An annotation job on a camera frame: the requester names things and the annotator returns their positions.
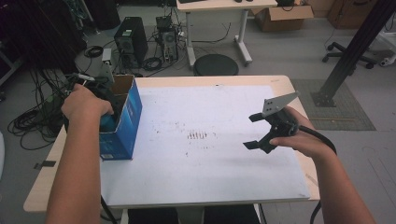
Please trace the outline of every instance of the scribble marks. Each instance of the scribble marks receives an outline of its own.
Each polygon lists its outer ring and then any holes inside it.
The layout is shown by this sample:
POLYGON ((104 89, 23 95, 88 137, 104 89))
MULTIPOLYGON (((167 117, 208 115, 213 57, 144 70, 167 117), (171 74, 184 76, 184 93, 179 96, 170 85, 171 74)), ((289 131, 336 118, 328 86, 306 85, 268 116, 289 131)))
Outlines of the scribble marks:
POLYGON ((205 139, 207 138, 207 133, 202 131, 191 130, 187 135, 188 139, 205 139))

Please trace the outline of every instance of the cardboard box on floor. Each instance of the cardboard box on floor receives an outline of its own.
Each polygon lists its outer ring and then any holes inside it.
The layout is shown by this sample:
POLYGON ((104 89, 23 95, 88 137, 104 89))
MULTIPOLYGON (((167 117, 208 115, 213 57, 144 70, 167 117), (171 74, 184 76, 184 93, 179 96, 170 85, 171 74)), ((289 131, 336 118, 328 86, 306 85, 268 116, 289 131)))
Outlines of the cardboard box on floor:
POLYGON ((359 29, 375 4, 376 0, 335 0, 327 19, 336 29, 359 29))
POLYGON ((134 76, 114 76, 111 91, 123 103, 115 132, 99 133, 100 156, 104 161, 130 160, 134 153, 142 102, 134 76))
POLYGON ((312 7, 316 18, 327 18, 334 0, 305 0, 312 7))
POLYGON ((300 30, 304 19, 314 18, 309 5, 294 7, 268 7, 252 10, 255 21, 263 32, 300 30))

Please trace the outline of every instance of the floor mat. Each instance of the floor mat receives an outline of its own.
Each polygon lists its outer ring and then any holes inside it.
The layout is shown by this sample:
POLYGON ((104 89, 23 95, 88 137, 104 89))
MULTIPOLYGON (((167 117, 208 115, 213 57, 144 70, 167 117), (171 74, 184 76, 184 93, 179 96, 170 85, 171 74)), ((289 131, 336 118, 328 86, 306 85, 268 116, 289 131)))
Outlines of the floor mat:
POLYGON ((321 79, 293 79, 295 90, 300 92, 300 101, 306 115, 316 129, 334 131, 375 131, 359 102, 350 92, 347 84, 343 83, 333 97, 336 107, 315 106, 311 92, 318 92, 325 80, 321 79))

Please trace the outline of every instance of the black stool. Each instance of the black stool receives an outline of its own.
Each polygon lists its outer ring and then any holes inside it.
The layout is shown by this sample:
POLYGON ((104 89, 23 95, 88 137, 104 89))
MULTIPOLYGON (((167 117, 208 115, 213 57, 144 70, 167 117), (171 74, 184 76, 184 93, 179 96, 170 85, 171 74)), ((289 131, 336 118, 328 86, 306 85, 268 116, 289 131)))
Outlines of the black stool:
POLYGON ((204 76, 236 76, 239 68, 236 62, 221 54, 207 54, 194 64, 194 75, 204 76))

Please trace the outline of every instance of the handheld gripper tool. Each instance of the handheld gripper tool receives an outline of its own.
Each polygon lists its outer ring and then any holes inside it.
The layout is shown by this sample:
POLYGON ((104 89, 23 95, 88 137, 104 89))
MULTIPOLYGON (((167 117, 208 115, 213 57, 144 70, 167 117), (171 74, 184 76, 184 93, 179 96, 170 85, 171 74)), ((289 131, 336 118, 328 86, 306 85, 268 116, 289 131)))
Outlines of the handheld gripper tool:
POLYGON ((287 95, 264 100, 262 112, 251 115, 249 119, 252 122, 265 119, 271 124, 271 130, 259 142, 251 141, 244 143, 245 147, 247 147, 247 149, 259 148, 268 154, 276 148, 276 146, 273 146, 269 143, 271 139, 275 137, 295 135, 298 131, 299 124, 297 120, 284 109, 284 107, 299 95, 300 93, 297 91, 287 95))

